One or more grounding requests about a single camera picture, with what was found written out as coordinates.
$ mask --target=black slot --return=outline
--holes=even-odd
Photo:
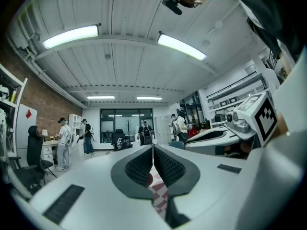
[[[59,225],[84,189],[84,187],[77,185],[69,186],[69,188],[67,188],[45,211],[43,214],[44,217]]]
[[[220,164],[217,167],[221,170],[229,171],[229,172],[236,173],[236,174],[239,174],[241,172],[241,168],[226,165],[226,164]]]

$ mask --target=ceiling pipe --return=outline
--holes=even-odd
[[[46,73],[44,70],[42,70],[35,62],[34,55],[30,53],[31,61],[24,60],[22,56],[19,54],[19,52],[16,50],[15,46],[11,42],[11,40],[7,37],[7,40],[11,46],[11,48],[15,51],[15,53],[20,57],[20,59],[23,60],[23,62],[30,68],[32,72],[34,72],[45,84],[47,84],[50,88],[54,89],[56,92],[64,96],[66,99],[74,103],[75,105],[87,109],[88,106],[82,104],[79,102],[76,98],[68,94],[65,90],[63,90],[57,83],[55,83]]]

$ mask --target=floor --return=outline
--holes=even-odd
[[[81,164],[83,161],[91,159],[91,158],[97,158],[101,156],[106,156],[110,153],[113,153],[113,151],[95,151],[94,154],[83,154],[83,151],[78,151],[78,150],[73,150],[70,153],[70,159],[71,159],[71,168],[74,166],[78,166]],[[64,173],[66,173],[68,169],[61,170],[61,171],[55,171],[52,170],[52,172],[57,176],[60,177]],[[153,176],[153,182],[151,185],[148,187],[150,191],[153,193],[153,207],[156,210],[156,212],[163,218],[165,219],[165,213],[166,213],[166,207],[167,207],[167,198],[168,198],[168,193],[167,193],[167,187],[163,183],[163,180],[161,179],[158,171],[156,168],[153,166],[150,174]],[[56,177],[54,177],[51,174],[48,174],[45,176],[45,181],[46,184],[49,182],[55,180]]]

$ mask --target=ceiling light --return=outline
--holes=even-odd
[[[87,98],[89,100],[92,100],[92,99],[115,99],[114,96],[88,96]]]
[[[204,53],[193,48],[192,46],[165,34],[160,34],[158,44],[179,50],[187,55],[195,57],[198,60],[204,60],[207,57]]]
[[[160,101],[162,100],[162,97],[137,97],[138,100],[156,100]]]
[[[56,35],[44,41],[43,46],[45,49],[49,49],[74,40],[95,36],[98,36],[98,27],[96,25],[91,25]]]

